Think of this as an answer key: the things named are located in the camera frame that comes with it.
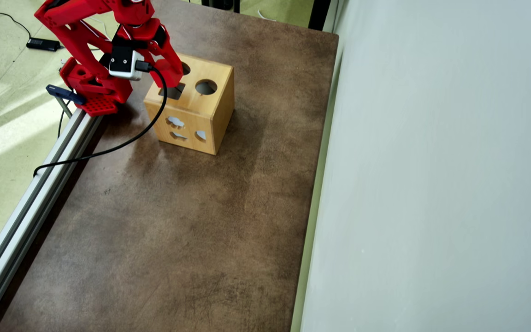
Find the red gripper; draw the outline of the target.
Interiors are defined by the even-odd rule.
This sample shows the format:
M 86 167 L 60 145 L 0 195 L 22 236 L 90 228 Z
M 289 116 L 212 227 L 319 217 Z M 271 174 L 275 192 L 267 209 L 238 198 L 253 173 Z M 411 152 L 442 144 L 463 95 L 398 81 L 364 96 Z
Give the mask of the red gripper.
M 157 59 L 157 67 L 165 76 L 182 77 L 183 65 L 170 44 L 169 34 L 158 19 L 139 25 L 121 24 L 113 38 L 113 51 L 131 48 L 147 62 Z

